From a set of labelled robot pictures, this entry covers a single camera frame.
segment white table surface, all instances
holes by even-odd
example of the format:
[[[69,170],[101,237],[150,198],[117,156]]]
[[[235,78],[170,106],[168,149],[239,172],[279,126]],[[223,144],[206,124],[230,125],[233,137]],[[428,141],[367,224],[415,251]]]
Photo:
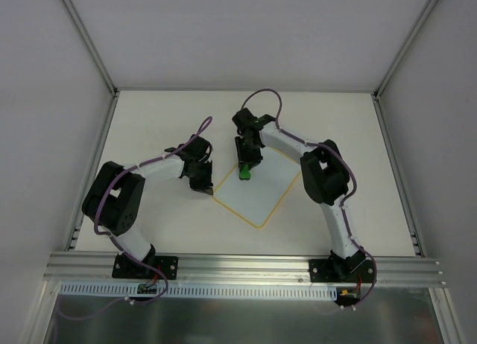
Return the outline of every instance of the white table surface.
[[[101,164],[137,163],[185,142],[206,116],[215,185],[237,162],[232,116],[249,92],[123,91]],[[280,123],[310,140],[332,139],[358,180],[349,201],[354,232],[378,256],[414,256],[399,195],[370,95],[284,92]],[[262,93],[247,105],[254,115],[275,115],[277,99]],[[327,255],[329,233],[318,204],[298,179],[263,229],[255,229],[213,198],[189,190],[187,179],[161,183],[143,195],[137,219],[158,252],[256,255]],[[80,251],[113,251],[83,220]]]

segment yellow outline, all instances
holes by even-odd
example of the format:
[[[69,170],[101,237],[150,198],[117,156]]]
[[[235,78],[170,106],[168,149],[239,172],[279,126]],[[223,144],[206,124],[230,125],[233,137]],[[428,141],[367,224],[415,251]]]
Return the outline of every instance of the yellow outline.
[[[287,156],[286,154],[283,154],[282,152],[280,152],[279,150],[276,150],[274,148],[271,148],[273,150],[275,150],[276,152],[282,154],[283,156],[287,157],[288,159],[291,159],[289,156]],[[219,184],[217,185],[217,188],[214,189],[214,194],[215,192],[225,183],[225,181],[228,179],[228,177],[230,175],[232,175],[233,171],[239,166],[239,164],[236,164],[231,171],[229,171],[229,173],[224,177],[224,179],[219,182]],[[256,225],[255,223],[252,223],[250,220],[248,220],[246,217],[244,217],[243,215],[239,214],[237,211],[235,211],[234,209],[230,208],[228,205],[225,205],[223,202],[221,202],[219,199],[217,199],[215,197],[215,195],[212,196],[213,200],[216,201],[216,203],[222,205],[223,207],[225,207],[228,211],[232,212],[233,214],[235,214],[236,216],[240,217],[243,221],[245,221],[246,223],[248,223],[249,225],[251,225],[252,227],[254,227],[255,229],[258,229],[258,230],[261,230],[265,227],[265,225],[268,223],[268,221],[270,220],[271,216],[274,214],[274,212],[276,211],[276,209],[278,208],[278,205],[280,205],[280,203],[282,202],[282,200],[285,198],[285,195],[290,191],[291,187],[293,186],[293,184],[295,183],[295,181],[298,179],[298,176],[301,175],[301,171],[298,172],[298,174],[295,176],[295,178],[293,178],[293,180],[291,181],[290,185],[286,188],[285,192],[282,194],[282,196],[280,197],[280,199],[278,200],[277,204],[275,204],[274,208],[272,209],[271,213],[267,216],[267,218],[265,219],[265,221],[263,222],[262,225],[258,226]]]

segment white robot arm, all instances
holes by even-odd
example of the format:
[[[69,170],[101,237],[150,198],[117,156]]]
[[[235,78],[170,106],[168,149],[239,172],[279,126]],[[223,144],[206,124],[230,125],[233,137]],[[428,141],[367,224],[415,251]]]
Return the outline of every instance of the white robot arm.
[[[175,148],[165,151],[170,153],[175,151]],[[176,155],[127,172],[107,196],[99,225],[107,230],[129,255],[144,264],[152,264],[156,250],[144,239],[135,224],[143,191],[167,179],[187,176],[192,190],[212,195],[212,162],[209,161],[211,152],[212,145],[197,136]],[[81,207],[82,212],[91,220],[95,220],[99,203],[108,186],[125,168],[129,167],[107,162],[100,169]]]
[[[351,226],[350,219],[344,218],[341,209],[341,201],[349,190],[347,169],[326,149],[303,144],[296,140],[301,138],[280,130],[270,115],[257,118],[249,109],[243,108],[232,121],[238,133],[236,149],[240,179],[251,178],[250,170],[262,161],[260,149],[263,147],[275,148],[300,163],[306,193],[320,205],[331,235],[327,270],[344,280],[366,259],[357,240],[350,238],[347,228],[347,225]],[[327,140],[324,144],[335,154],[340,154],[335,142]]]

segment white paper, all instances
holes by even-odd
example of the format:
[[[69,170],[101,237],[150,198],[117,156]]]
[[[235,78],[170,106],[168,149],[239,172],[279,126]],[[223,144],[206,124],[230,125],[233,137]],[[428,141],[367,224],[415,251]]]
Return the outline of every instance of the white paper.
[[[239,167],[215,191],[215,199],[250,225],[263,227],[294,179],[300,165],[272,148],[262,149],[262,162],[239,179]]]

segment white wall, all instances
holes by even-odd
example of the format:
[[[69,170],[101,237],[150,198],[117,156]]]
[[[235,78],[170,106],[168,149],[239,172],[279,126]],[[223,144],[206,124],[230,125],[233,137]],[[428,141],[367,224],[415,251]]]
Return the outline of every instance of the white wall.
[[[426,0],[73,0],[117,86],[373,91]]]
[[[477,0],[442,0],[383,106],[428,255],[477,343]]]
[[[0,337],[22,333],[109,94],[59,0],[0,0]]]

